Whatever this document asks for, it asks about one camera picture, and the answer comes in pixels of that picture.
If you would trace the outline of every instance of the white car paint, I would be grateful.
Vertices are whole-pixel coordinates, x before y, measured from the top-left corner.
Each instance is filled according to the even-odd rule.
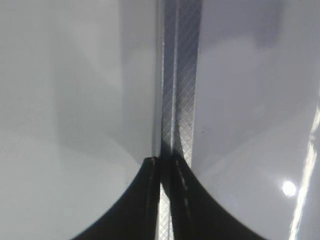
[[[0,239],[66,240],[152,155],[156,1],[0,1]]]
[[[204,0],[192,170],[270,240],[320,236],[320,1]]]

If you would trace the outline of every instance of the diamond pattern texture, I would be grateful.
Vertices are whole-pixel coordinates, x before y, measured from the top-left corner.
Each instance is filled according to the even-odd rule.
[[[191,165],[202,0],[163,0],[161,156],[173,150]],[[170,202],[160,188],[158,239],[173,240]]]

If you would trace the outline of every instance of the bright light spot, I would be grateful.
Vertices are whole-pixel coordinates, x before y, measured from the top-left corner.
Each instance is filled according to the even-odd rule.
[[[282,185],[282,191],[287,197],[296,195],[297,188],[291,181],[285,181]]]

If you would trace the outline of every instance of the textured metal strip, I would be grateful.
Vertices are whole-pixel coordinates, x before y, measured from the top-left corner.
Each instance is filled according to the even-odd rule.
[[[191,164],[202,0],[163,0],[161,156]],[[158,239],[172,240],[170,202],[160,188]]]

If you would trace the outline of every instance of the white glossy surface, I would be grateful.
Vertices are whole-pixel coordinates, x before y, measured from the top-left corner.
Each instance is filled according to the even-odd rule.
[[[318,0],[203,2],[192,169],[271,240],[320,236],[319,13]]]
[[[156,2],[1,0],[0,36],[0,239],[70,239],[152,155]]]

